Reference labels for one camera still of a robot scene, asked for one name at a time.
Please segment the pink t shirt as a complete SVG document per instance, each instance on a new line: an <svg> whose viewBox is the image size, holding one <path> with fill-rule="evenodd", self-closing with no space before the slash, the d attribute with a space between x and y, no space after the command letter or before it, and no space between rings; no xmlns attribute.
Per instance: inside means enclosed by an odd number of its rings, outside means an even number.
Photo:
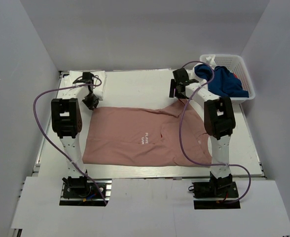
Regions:
<svg viewBox="0 0 290 237"><path fill-rule="evenodd" d="M186 101L163 109L100 107L90 120L85 164L125 166L194 166L181 151L179 125ZM188 105L181 127L182 145L193 161L209 164L208 134Z"/></svg>

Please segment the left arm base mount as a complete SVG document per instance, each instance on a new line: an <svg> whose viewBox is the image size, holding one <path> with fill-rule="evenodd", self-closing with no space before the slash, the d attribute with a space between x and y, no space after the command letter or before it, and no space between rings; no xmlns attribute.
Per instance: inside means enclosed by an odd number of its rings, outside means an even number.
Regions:
<svg viewBox="0 0 290 237"><path fill-rule="evenodd" d="M110 198L111 181L97 182L87 177L64 177L60 206L106 206Z"/></svg>

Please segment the white red t shirt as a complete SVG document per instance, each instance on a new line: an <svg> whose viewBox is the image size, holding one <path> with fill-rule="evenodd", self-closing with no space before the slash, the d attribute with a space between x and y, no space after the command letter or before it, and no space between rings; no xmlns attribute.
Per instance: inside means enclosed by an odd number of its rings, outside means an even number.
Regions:
<svg viewBox="0 0 290 237"><path fill-rule="evenodd" d="M236 87L242 88L241 81L237 76L228 70L226 66L219 66L216 64L214 57L209 57L206 64L198 63L194 66L194 73L197 77L201 79L206 79L209 81L212 77L212 70L214 71L214 79L209 83L210 87L214 88L225 88L225 87Z"/></svg>

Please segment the blue t shirt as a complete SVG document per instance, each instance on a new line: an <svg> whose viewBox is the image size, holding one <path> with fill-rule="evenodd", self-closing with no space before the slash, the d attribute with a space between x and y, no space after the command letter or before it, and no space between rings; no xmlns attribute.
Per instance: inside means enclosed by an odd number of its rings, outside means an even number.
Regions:
<svg viewBox="0 0 290 237"><path fill-rule="evenodd" d="M206 81L212 77L212 71L204 64L195 66L194 73L198 78ZM214 79L208 84L208 90L221 97L249 97L249 93L242 88L241 81L225 66L214 68Z"/></svg>

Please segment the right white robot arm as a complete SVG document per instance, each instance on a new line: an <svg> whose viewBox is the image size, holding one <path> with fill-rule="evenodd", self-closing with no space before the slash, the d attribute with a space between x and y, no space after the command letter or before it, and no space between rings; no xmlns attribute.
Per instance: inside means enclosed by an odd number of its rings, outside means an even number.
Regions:
<svg viewBox="0 0 290 237"><path fill-rule="evenodd" d="M214 197L226 196L233 183L229 168L229 142L236 126L231 99L211 93L204 88L205 83L201 84L196 79L190 79L184 68L173 71L173 76L169 97L187 99L179 125L181 151L191 163L211 168L209 185L204 191L211 193ZM193 161L187 156L182 145L182 121L190 100L195 101L204 109L204 128L211 138L212 145L211 164Z"/></svg>

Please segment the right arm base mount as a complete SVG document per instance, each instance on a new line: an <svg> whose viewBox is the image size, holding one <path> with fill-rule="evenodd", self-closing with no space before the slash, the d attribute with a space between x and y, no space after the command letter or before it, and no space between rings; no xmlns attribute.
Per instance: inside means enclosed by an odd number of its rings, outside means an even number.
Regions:
<svg viewBox="0 0 290 237"><path fill-rule="evenodd" d="M236 182L216 194L209 182L194 182L188 187L193 194L195 210L240 209L240 202L230 203L239 198Z"/></svg>

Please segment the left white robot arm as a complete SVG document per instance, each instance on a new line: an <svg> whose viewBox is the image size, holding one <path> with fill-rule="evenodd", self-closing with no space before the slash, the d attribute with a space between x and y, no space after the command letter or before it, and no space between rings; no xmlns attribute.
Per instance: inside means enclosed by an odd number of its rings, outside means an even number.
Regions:
<svg viewBox="0 0 290 237"><path fill-rule="evenodd" d="M83 72L72 85L62 90L60 98L51 101L52 129L67 155L69 175L63 178L65 192L79 198L85 198L92 192L79 144L79 135L83 127L80 102L90 110L96 108L99 98L93 89L101 84L98 76L91 72Z"/></svg>

